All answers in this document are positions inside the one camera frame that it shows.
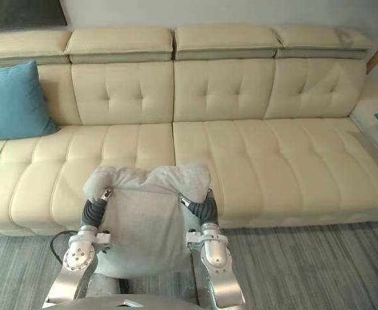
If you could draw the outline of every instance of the black cable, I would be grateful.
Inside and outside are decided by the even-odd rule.
[[[60,265],[63,264],[63,261],[60,259],[60,256],[56,253],[55,249],[54,249],[54,240],[62,235],[62,234],[77,234],[77,231],[62,231],[62,232],[59,232],[57,235],[55,235],[52,239],[52,241],[50,241],[50,250],[52,251],[55,259],[60,263]]]
[[[194,267],[194,256],[192,255],[192,247],[189,247],[189,250],[190,250],[190,265],[192,267],[192,278],[194,279],[196,304],[200,307],[201,304],[199,303],[199,293],[197,292],[196,274],[195,274],[195,267]]]

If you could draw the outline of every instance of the sofa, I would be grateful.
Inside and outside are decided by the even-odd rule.
[[[55,134],[0,141],[0,235],[77,229],[98,166],[206,163],[222,227],[378,220],[372,42],[348,28],[0,33],[35,59]]]

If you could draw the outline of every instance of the floor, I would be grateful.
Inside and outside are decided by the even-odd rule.
[[[378,222],[234,229],[230,240],[247,309],[378,309]],[[51,237],[0,238],[0,309],[39,309],[59,265]],[[57,241],[57,252],[67,239]],[[189,272],[130,280],[134,293],[179,297]]]

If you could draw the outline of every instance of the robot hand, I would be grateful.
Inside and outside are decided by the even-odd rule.
[[[204,203],[194,203],[184,196],[179,201],[199,218],[201,232],[188,232],[186,245],[201,252],[211,310],[242,310],[245,299],[232,270],[228,238],[221,234],[217,206],[210,189]]]
[[[82,298],[97,266],[97,253],[110,248],[110,233],[97,233],[112,190],[107,188],[95,202],[86,202],[77,235],[70,237],[69,248],[43,308]]]

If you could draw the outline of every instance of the sofa backrest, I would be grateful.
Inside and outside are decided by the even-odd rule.
[[[372,46],[327,26],[195,25],[0,34],[0,67],[36,59],[58,125],[342,118]]]
[[[47,31],[56,47],[62,34]],[[4,47],[13,55],[30,39],[21,32]],[[32,41],[17,63],[43,59],[42,40]],[[52,118],[58,125],[122,125],[168,123],[173,118],[174,68],[172,35],[167,28],[102,28],[76,30],[66,37],[59,50],[39,62],[39,79]],[[65,64],[55,64],[55,57]]]
[[[323,26],[203,27],[176,30],[174,121],[342,118],[354,108],[365,78],[365,63],[358,58],[371,47],[359,32]],[[227,58],[237,59],[222,59],[226,51]]]

